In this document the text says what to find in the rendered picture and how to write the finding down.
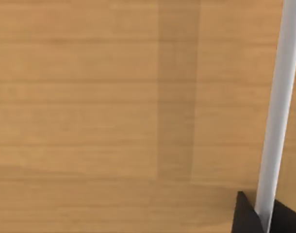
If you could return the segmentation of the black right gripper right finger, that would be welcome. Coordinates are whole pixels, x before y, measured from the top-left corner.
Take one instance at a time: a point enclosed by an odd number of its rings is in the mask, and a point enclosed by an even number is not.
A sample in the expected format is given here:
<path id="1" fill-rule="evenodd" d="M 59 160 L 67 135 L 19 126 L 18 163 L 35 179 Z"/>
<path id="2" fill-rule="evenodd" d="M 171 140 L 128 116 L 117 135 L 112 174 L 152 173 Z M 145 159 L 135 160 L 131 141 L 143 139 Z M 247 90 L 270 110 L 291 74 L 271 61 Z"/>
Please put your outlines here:
<path id="1" fill-rule="evenodd" d="M 275 200 L 270 233 L 296 233 L 296 211 Z"/>

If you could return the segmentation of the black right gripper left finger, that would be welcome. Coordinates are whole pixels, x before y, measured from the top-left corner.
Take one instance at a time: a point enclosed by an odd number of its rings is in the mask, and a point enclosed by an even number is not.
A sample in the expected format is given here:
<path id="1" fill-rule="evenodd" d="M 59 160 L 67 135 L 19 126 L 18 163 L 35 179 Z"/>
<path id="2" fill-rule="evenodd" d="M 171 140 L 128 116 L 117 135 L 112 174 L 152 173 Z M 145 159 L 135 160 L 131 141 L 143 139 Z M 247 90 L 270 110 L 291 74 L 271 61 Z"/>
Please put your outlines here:
<path id="1" fill-rule="evenodd" d="M 259 216 L 243 191 L 237 193 L 231 233 L 265 233 Z"/>

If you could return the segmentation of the long metal handle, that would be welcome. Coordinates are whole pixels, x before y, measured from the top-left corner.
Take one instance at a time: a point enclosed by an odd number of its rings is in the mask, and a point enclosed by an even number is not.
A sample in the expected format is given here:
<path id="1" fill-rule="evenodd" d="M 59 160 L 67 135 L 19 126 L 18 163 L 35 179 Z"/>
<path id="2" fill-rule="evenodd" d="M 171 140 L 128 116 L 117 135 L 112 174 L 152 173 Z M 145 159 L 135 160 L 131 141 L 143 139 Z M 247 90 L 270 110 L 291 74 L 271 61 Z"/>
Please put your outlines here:
<path id="1" fill-rule="evenodd" d="M 269 233 L 296 75 L 296 0 L 283 0 L 255 212 Z"/>

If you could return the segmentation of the wooden door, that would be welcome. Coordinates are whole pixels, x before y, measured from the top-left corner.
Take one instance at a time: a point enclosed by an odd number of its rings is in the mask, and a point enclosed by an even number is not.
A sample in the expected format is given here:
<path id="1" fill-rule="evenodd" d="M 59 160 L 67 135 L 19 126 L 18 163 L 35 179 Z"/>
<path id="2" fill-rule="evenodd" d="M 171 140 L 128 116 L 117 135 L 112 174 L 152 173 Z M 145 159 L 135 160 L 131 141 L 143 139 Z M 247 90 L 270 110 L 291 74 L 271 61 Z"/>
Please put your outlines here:
<path id="1" fill-rule="evenodd" d="M 0 0 L 0 233 L 230 233 L 282 6 Z"/>

